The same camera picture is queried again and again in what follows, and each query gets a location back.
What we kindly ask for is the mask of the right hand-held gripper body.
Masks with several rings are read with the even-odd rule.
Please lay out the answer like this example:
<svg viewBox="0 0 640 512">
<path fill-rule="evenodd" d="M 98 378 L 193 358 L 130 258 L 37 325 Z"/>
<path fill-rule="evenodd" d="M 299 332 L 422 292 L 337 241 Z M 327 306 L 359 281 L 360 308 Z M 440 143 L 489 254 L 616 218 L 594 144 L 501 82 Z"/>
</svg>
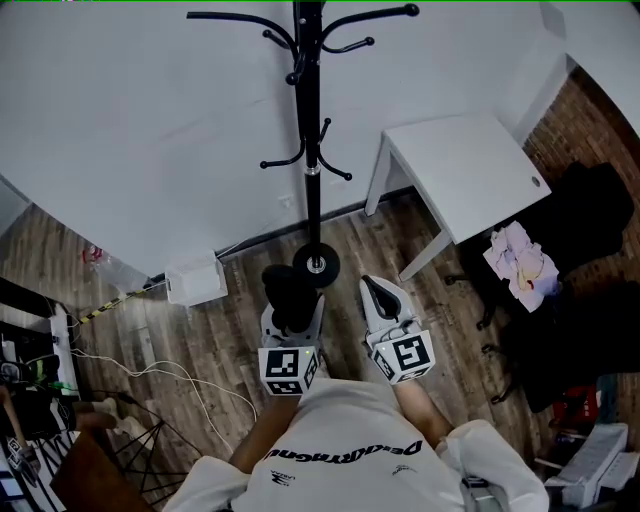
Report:
<svg viewBox="0 0 640 512">
<path fill-rule="evenodd" d="M 430 333 L 414 318 L 368 334 L 366 344 L 371 360 L 391 385 L 422 377 L 433 368 Z"/>
</svg>

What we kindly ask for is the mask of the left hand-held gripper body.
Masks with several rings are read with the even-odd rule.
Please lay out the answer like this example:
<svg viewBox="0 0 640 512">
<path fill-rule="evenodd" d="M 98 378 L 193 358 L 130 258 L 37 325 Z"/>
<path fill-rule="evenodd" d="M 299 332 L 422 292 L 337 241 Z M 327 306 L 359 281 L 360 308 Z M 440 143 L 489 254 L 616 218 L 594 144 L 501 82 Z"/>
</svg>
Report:
<svg viewBox="0 0 640 512">
<path fill-rule="evenodd" d="M 285 335 L 274 327 L 262 333 L 260 380 L 271 396 L 302 396 L 320 366 L 320 328 Z"/>
</svg>

